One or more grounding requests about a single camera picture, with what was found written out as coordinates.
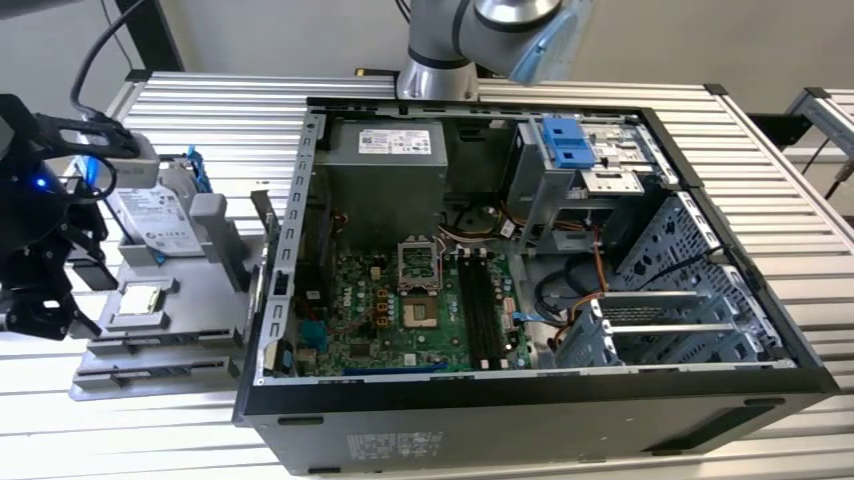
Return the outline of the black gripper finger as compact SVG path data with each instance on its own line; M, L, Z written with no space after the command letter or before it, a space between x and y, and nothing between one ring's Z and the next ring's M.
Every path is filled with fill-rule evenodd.
M67 262L90 289L115 290L118 280L107 267L102 249L109 229L95 204L73 204L69 207L62 236L73 245Z
M2 262L2 329L49 340L65 340L78 325L91 336L102 328L85 315L71 291L65 257L37 246Z

